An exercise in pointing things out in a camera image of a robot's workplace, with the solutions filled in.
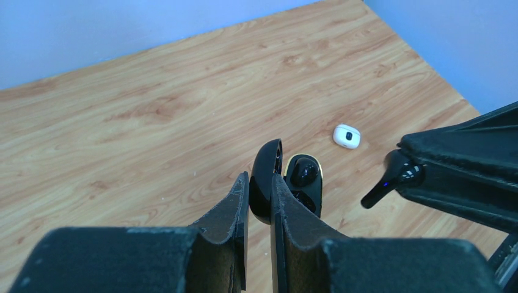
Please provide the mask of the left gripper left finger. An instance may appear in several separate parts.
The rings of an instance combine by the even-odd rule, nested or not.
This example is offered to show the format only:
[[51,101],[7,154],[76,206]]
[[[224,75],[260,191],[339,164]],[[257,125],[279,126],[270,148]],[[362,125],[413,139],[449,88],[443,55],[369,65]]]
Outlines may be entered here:
[[249,176],[188,226],[62,227],[29,254],[11,292],[241,292]]

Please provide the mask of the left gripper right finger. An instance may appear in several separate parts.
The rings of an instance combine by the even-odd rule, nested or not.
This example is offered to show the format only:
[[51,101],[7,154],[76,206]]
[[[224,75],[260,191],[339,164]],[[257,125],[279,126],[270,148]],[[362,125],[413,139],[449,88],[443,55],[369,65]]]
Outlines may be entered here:
[[272,177],[274,292],[500,292],[486,259],[460,239],[350,238]]

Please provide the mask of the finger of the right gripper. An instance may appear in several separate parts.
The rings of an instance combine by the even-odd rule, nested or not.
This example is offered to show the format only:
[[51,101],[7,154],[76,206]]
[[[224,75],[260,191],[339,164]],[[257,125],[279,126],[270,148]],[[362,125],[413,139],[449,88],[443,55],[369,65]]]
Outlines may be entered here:
[[402,136],[416,161],[498,183],[517,182],[517,103],[469,121]]
[[517,186],[428,165],[418,186],[398,187],[405,199],[506,233],[517,233]]

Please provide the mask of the black earbud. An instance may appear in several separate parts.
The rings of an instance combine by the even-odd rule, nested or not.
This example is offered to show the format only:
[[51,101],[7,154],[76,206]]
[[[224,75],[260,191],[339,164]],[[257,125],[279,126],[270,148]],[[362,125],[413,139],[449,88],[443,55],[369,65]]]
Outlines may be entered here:
[[424,166],[400,150],[393,150],[386,155],[384,167],[382,178],[360,201],[366,209],[372,208],[391,191],[400,187],[419,186],[425,178]]
[[305,187],[311,185],[318,174],[318,163],[308,157],[302,157],[295,162],[290,181],[293,186]]

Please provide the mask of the white earbud charging case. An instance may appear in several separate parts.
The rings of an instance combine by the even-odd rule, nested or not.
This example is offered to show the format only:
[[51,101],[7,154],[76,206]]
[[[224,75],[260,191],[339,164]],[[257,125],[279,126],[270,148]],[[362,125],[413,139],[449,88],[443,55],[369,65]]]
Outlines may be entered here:
[[334,142],[347,149],[356,149],[360,145],[361,133],[350,125],[340,124],[333,133]]

